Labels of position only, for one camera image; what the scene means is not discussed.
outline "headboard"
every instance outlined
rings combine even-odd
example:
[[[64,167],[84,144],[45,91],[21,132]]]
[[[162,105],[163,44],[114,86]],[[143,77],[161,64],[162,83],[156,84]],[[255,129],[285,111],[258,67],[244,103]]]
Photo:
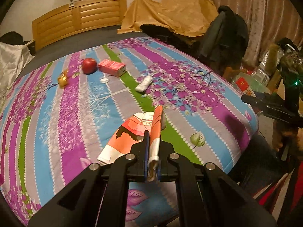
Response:
[[[32,22],[36,51],[80,32],[121,25],[126,9],[126,0],[80,0],[56,8]]]

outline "red apple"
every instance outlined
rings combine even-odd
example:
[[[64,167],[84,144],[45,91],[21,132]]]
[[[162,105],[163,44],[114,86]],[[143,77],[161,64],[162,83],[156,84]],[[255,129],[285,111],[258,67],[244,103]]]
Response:
[[[91,74],[97,70],[97,62],[93,58],[86,58],[82,61],[81,67],[84,74]]]

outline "pink box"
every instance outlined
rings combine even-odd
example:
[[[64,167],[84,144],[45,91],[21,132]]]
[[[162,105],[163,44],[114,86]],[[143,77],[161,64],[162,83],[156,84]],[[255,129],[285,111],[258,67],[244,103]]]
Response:
[[[98,64],[98,68],[101,72],[108,73],[115,77],[120,77],[124,72],[126,72],[126,66],[124,63],[103,60]]]

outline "metal bolt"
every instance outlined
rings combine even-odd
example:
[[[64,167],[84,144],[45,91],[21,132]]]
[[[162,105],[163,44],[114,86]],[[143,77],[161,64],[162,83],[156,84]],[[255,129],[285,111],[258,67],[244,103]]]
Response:
[[[214,164],[214,163],[207,163],[206,164],[206,168],[208,169],[208,170],[214,170],[215,168],[216,168],[216,165]]]
[[[179,155],[178,155],[177,153],[171,153],[171,154],[169,155],[169,157],[170,157],[171,159],[178,159],[178,158],[179,158]]]
[[[136,157],[136,156],[135,156],[134,154],[127,154],[127,155],[125,156],[125,158],[126,158],[127,160],[133,160],[135,157]]]
[[[95,171],[99,168],[99,165],[97,163],[93,163],[93,164],[90,164],[89,165],[89,168],[92,170],[92,171]]]

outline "pink curtain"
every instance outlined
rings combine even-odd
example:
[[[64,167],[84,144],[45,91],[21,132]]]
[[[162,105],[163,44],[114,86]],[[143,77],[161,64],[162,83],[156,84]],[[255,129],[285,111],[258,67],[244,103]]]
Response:
[[[257,66],[267,47],[284,37],[303,43],[303,21],[290,0],[212,0],[229,6],[246,21],[249,43],[243,60]]]

